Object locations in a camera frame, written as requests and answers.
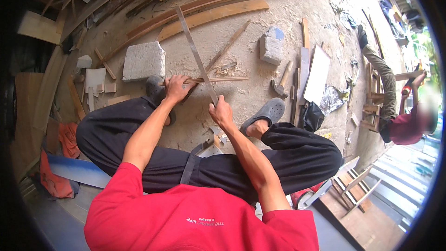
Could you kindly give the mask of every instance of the man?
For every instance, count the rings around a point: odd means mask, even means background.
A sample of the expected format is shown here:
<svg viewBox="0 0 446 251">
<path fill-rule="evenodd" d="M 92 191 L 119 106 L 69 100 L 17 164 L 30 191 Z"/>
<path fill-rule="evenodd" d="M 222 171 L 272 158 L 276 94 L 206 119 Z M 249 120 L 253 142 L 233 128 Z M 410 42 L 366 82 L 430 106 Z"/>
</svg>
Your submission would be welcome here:
<svg viewBox="0 0 446 251">
<path fill-rule="evenodd" d="M 157 86 L 160 79 L 151 77 L 147 96 L 95 110 L 79 124 L 80 150 L 113 175 L 90 206 L 84 228 L 89 247 L 318 250 L 311 212 L 290 210 L 285 193 L 334 176 L 341 166 L 339 149 L 290 123 L 277 123 L 285 110 L 278 98 L 250 118 L 242 133 L 222 95 L 209 113 L 236 155 L 200 158 L 194 155 L 197 148 L 188 153 L 157 147 L 163 126 L 173 123 L 173 106 L 193 86 L 182 87 L 188 78 L 166 78 L 164 92 Z M 272 150 L 261 152 L 245 135 Z M 154 194 L 143 196 L 143 191 Z M 256 201 L 263 223 L 249 205 Z"/>
<path fill-rule="evenodd" d="M 384 59 L 368 44 L 367 35 L 362 25 L 358 25 L 360 48 L 370 64 L 381 76 L 384 86 L 384 103 L 381 109 L 379 129 L 385 143 L 408 145 L 418 142 L 423 134 L 435 131 L 437 127 L 438 112 L 427 103 L 418 101 L 418 88 L 426 78 L 426 71 L 412 81 L 413 108 L 410 114 L 404 114 L 404 104 L 409 96 L 402 93 L 400 113 L 396 114 L 397 94 L 395 88 L 395 75 L 387 66 Z"/>
</svg>

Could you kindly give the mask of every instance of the black plastic bag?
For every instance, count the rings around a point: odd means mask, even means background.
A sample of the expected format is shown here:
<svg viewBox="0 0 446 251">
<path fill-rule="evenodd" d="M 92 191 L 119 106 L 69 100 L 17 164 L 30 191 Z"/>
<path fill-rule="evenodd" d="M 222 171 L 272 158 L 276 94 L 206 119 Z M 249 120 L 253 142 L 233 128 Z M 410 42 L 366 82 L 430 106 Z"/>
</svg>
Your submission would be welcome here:
<svg viewBox="0 0 446 251">
<path fill-rule="evenodd" d="M 324 119 L 325 116 L 319 106 L 311 102 L 304 112 L 304 129 L 314 133 L 321 127 Z"/>
</svg>

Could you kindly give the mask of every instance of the hammer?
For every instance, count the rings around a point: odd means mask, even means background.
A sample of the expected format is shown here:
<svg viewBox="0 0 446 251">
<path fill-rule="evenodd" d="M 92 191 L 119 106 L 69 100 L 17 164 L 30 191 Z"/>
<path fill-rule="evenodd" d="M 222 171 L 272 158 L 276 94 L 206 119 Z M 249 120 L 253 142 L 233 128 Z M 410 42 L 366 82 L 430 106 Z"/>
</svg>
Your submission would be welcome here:
<svg viewBox="0 0 446 251">
<path fill-rule="evenodd" d="M 290 60 L 288 61 L 288 64 L 286 65 L 285 72 L 283 73 L 282 79 L 279 83 L 279 86 L 276 87 L 276 81 L 274 79 L 271 80 L 271 86 L 274 89 L 274 91 L 280 96 L 280 98 L 287 98 L 288 94 L 284 91 L 283 86 L 286 83 L 286 80 L 288 79 L 289 72 L 291 71 L 291 67 L 293 67 L 293 62 Z"/>
</svg>

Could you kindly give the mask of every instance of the metal ruler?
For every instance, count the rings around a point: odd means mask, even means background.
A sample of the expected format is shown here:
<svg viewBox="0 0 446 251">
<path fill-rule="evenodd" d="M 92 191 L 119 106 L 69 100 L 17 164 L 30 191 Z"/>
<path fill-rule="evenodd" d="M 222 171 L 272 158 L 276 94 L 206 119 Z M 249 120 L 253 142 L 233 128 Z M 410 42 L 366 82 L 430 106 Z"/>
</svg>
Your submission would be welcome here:
<svg viewBox="0 0 446 251">
<path fill-rule="evenodd" d="M 209 93 L 210 97 L 212 98 L 214 106 L 217 106 L 217 103 L 219 101 L 217 98 L 217 94 L 215 93 L 214 87 L 212 87 L 212 84 L 209 81 L 209 77 L 206 73 L 206 70 L 203 67 L 203 62 L 201 61 L 200 55 L 198 54 L 198 51 L 197 51 L 197 47 L 195 46 L 195 43 L 193 42 L 192 35 L 190 34 L 189 28 L 187 27 L 186 20 L 184 19 L 183 12 L 181 11 L 181 8 L 179 5 L 177 5 L 175 7 L 175 10 L 177 11 L 178 18 L 180 19 L 180 23 L 181 23 L 181 26 L 183 27 L 184 34 L 186 35 L 187 41 L 189 42 L 190 49 L 192 50 L 195 61 L 197 62 L 198 69 L 200 69 L 201 76 L 204 79 L 204 83 L 206 84 L 207 92 Z"/>
</svg>

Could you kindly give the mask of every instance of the wooden dowel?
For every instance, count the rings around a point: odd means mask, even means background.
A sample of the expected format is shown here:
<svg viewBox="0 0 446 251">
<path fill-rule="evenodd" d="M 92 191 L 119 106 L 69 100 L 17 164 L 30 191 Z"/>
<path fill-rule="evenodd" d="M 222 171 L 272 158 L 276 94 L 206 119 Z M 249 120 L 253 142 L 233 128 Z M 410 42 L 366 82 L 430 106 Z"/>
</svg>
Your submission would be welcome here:
<svg viewBox="0 0 446 251">
<path fill-rule="evenodd" d="M 209 81 L 247 81 L 249 80 L 249 77 L 247 76 L 230 76 L 230 77 L 219 77 L 219 78 L 209 78 Z M 187 79 L 184 81 L 184 85 L 190 84 L 191 82 L 194 83 L 200 83 L 204 82 L 203 78 L 197 78 L 197 79 Z M 165 86 L 164 81 L 158 83 L 159 86 Z"/>
</svg>

